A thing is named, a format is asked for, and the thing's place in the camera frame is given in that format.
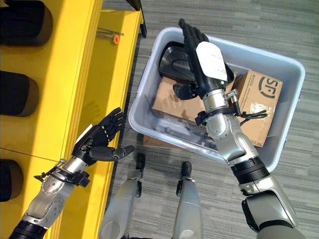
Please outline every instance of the robotic hand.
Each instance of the robotic hand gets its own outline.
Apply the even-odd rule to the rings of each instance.
[[[295,228],[297,217],[289,199],[241,131],[236,117],[255,119],[267,115],[265,112],[251,115],[240,112],[236,98],[238,91],[225,93],[230,76],[220,49],[183,19],[179,26],[183,30],[184,47],[196,83],[175,85],[174,92],[180,99],[199,95],[204,101],[206,112],[201,112],[196,122],[206,125],[209,136],[214,139],[219,153],[236,176],[240,190],[247,197],[242,202],[247,224],[258,233],[258,239],[304,239]]]
[[[123,129],[120,108],[109,113],[100,123],[90,125],[76,142],[68,161],[61,159],[47,173],[35,176],[42,182],[40,192],[32,200],[22,220],[9,239],[41,239],[60,215],[74,185],[86,187],[90,180],[84,170],[96,161],[117,161],[130,154],[133,146],[108,147],[116,133]]]

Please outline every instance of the metal rod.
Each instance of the metal rod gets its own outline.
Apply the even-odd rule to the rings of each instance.
[[[99,38],[113,39],[113,37],[111,37],[111,36],[105,36],[105,35],[99,35],[99,34],[97,34],[96,36]]]
[[[115,34],[119,34],[121,36],[124,36],[124,33],[122,33],[122,32],[112,31],[109,29],[101,28],[101,27],[98,27],[98,30],[101,30],[101,31],[98,31],[98,33],[110,33],[110,34],[115,33]]]

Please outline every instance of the plastic bin rim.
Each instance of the plastic bin rim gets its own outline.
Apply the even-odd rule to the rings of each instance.
[[[168,138],[172,138],[173,137],[175,139],[174,145],[176,145],[176,146],[178,146],[180,148],[187,149],[189,151],[192,151],[191,149],[197,150],[197,146],[195,144],[192,144],[192,143],[189,143],[189,142],[184,142],[181,139],[179,139],[177,137],[174,137],[172,135],[168,136],[165,133],[157,132],[155,130],[153,130],[153,132],[155,134],[150,134],[149,133],[149,129],[144,127],[144,126],[141,126],[141,125],[137,124],[136,121],[134,120],[134,118],[130,116],[130,113],[129,113],[129,123],[130,123],[132,129],[134,129],[136,132],[142,133],[144,135],[151,136],[153,138],[156,138],[156,139],[162,140],[162,141],[165,141],[166,138],[168,139]],[[195,153],[199,154],[199,155],[203,155],[203,156],[209,157],[209,153],[205,154],[204,152],[200,153],[198,151],[195,152]],[[226,163],[225,160],[221,157],[221,155],[218,152],[216,153],[214,160],[216,160],[218,162],[221,162],[221,163]]]
[[[155,43],[154,43],[154,45],[152,47],[152,51],[150,53],[151,56],[150,56],[149,60],[155,58],[154,54],[152,54],[153,50],[157,49],[159,47],[160,40],[163,37],[163,35],[165,35],[166,33],[170,32],[170,31],[180,32],[182,34],[182,30],[180,28],[177,28],[177,27],[164,28],[157,35],[157,37],[155,39]],[[214,40],[215,42],[230,44],[230,45],[233,45],[235,47],[241,48],[241,49],[243,49],[245,51],[250,51],[250,52],[255,53],[255,54],[264,55],[264,56],[267,56],[267,57],[270,57],[270,58],[275,58],[275,59],[279,59],[279,60],[285,61],[287,63],[295,65],[298,68],[298,70],[299,70],[300,74],[299,74],[299,79],[298,79],[298,85],[296,86],[296,90],[295,90],[295,97],[294,97],[294,99],[292,100],[292,103],[291,103],[292,107],[290,107],[290,109],[288,111],[288,117],[286,118],[285,123],[284,123],[284,130],[283,130],[283,132],[280,135],[280,138],[281,138],[280,143],[279,143],[278,147],[275,150],[275,159],[277,159],[277,160],[275,160],[275,162],[273,162],[268,167],[268,170],[271,172],[271,171],[273,171],[275,169],[275,167],[278,164],[279,157],[280,157],[280,154],[282,152],[282,149],[283,149],[283,146],[284,146],[284,143],[285,143],[285,139],[286,139],[287,134],[288,134],[290,123],[291,123],[292,117],[293,117],[292,112],[295,111],[295,108],[297,106],[298,97],[299,97],[299,94],[300,94],[300,91],[301,91],[301,88],[302,88],[302,85],[303,85],[303,82],[304,82],[304,79],[305,79],[305,74],[306,74],[305,68],[299,61],[297,61],[297,60],[295,60],[293,58],[290,58],[290,57],[282,56],[282,55],[279,55],[279,54],[276,54],[276,53],[272,53],[272,52],[265,51],[265,50],[262,50],[262,49],[259,49],[259,48],[255,48],[255,47],[247,46],[247,45],[244,45],[244,44],[236,43],[236,42],[233,42],[233,41],[223,40],[223,39],[220,39],[220,38],[217,38],[217,37],[213,37],[213,36],[208,36],[208,39]],[[150,67],[151,67],[151,65],[149,65],[148,62],[147,62],[147,65],[146,65],[146,68],[145,68],[144,72],[147,72],[148,68],[150,68]],[[142,85],[142,82],[144,82],[145,80],[147,80],[147,79],[144,78],[144,73],[143,73],[140,85]],[[136,110],[136,107],[137,107],[136,101],[141,96],[141,93],[142,93],[142,90],[140,90],[140,87],[139,87],[138,91],[137,91],[137,94],[136,94],[136,98],[134,99],[132,108],[131,108],[131,110],[129,112],[129,123],[130,123],[131,127],[135,131],[146,134],[148,132],[148,129],[145,128],[144,126],[141,126],[141,125],[137,124],[136,121],[133,118],[133,113],[132,113],[132,112],[135,112],[135,110]],[[157,135],[161,135],[161,136],[165,137],[165,134],[163,134],[163,133],[160,133],[160,132],[156,132],[156,133],[157,133]]]

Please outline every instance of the black cable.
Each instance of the black cable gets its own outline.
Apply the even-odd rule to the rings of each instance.
[[[253,114],[247,114],[246,112],[243,112],[240,117],[244,118],[244,120],[240,122],[240,126],[242,126],[244,123],[248,122],[249,120],[262,119],[267,117],[268,114],[266,112],[267,112],[266,110],[259,111]]]

